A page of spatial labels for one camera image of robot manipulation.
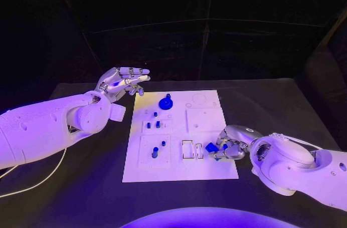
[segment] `black cloth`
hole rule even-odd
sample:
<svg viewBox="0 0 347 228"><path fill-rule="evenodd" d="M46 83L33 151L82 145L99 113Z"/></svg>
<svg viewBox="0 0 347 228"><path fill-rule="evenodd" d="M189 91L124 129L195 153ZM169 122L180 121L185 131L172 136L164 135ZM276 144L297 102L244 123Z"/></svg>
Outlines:
<svg viewBox="0 0 347 228"><path fill-rule="evenodd" d="M292 79L144 82L141 86L147 92L216 89L227 124L339 150ZM93 87L59 84L50 98ZM66 149L60 167L40 186L0 199L1 227L118 227L144 215L192 206L245 210L300 227L347 226L344 211L300 192L283 196L264 186L251 174L248 156L235 161L238 179L121 183L134 96L122 96L117 103L125 106L122 122L108 121L98 134ZM0 181L0 193L39 183L60 155L18 166Z"/></svg>

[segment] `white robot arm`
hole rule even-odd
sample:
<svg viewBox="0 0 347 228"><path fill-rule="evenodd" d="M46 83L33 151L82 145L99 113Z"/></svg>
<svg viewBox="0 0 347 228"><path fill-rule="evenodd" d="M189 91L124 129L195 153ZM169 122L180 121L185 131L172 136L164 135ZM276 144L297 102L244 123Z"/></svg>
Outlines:
<svg viewBox="0 0 347 228"><path fill-rule="evenodd" d="M95 90L15 108L0 115L0 169L46 158L98 133L108 119L121 121L125 108L112 104L125 91L143 95L138 82L148 70L111 68Z"/></svg>
<svg viewBox="0 0 347 228"><path fill-rule="evenodd" d="M309 152L297 143L316 148ZM228 125L216 139L212 158L241 159L248 152L251 172L281 195L300 191L322 204L347 211L347 153L310 145L273 133L263 136L238 125Z"/></svg>

